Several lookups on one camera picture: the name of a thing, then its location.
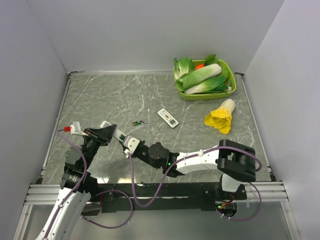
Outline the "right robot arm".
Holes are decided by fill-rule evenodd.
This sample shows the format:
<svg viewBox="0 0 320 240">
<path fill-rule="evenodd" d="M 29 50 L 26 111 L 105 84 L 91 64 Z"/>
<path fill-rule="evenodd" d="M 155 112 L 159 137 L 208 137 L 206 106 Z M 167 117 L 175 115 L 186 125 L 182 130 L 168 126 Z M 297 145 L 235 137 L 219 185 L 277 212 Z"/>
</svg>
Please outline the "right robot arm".
<svg viewBox="0 0 320 240">
<path fill-rule="evenodd" d="M 230 199 L 242 183 L 254 182 L 256 172 L 262 168 L 253 148 L 228 139 L 220 140 L 212 148 L 190 153 L 171 152 L 159 142 L 150 147 L 135 138 L 130 142 L 133 145 L 126 150 L 127 157 L 162 169 L 164 176 L 176 178 L 197 171 L 221 171 L 218 193 L 223 199 Z"/>
</svg>

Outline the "green gold AAA battery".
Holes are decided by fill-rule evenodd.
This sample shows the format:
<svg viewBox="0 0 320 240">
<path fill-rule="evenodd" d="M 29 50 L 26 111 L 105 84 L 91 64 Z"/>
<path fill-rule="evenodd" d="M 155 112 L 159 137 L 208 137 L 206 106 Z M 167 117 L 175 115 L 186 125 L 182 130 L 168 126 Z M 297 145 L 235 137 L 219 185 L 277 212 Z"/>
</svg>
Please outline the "green gold AAA battery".
<svg viewBox="0 0 320 240">
<path fill-rule="evenodd" d="M 141 123 L 140 121 L 135 121 L 135 122 L 132 123 L 133 126 L 141 125 L 141 124 L 142 124 L 142 123 Z"/>
</svg>

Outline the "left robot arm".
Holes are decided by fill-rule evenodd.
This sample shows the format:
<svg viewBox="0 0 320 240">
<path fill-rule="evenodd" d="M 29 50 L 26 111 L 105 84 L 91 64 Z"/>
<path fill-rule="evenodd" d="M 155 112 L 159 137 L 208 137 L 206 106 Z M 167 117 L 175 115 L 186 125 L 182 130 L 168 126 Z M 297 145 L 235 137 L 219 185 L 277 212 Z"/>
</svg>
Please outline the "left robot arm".
<svg viewBox="0 0 320 240">
<path fill-rule="evenodd" d="M 97 179 L 88 173 L 100 147 L 107 146 L 116 132 L 117 125 L 105 121 L 100 128 L 81 130 L 80 123 L 56 131 L 71 147 L 65 154 L 64 173 L 54 207 L 38 240 L 68 240 L 80 214 L 88 201 L 99 195 Z"/>
</svg>

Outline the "plain white remote control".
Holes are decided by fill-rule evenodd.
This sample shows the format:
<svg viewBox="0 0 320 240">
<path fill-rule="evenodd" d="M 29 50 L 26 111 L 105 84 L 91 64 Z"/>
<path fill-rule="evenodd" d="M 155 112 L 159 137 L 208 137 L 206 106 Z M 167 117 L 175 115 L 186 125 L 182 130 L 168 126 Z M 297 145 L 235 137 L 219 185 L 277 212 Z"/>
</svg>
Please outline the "plain white remote control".
<svg viewBox="0 0 320 240">
<path fill-rule="evenodd" d="M 111 124 L 109 123 L 108 121 L 104 120 L 100 125 L 99 125 L 99 128 L 100 129 L 104 129 L 104 128 L 108 128 L 108 127 L 112 127 L 114 126 L 114 131 L 113 131 L 113 135 L 112 137 L 115 138 L 116 140 L 118 140 L 121 144 L 124 143 L 125 139 L 124 140 L 121 140 L 120 139 L 120 136 L 121 135 L 124 135 L 125 138 L 126 138 L 126 134 L 123 133 L 121 130 L 118 129 L 118 127 L 115 125 L 115 124 Z"/>
</svg>

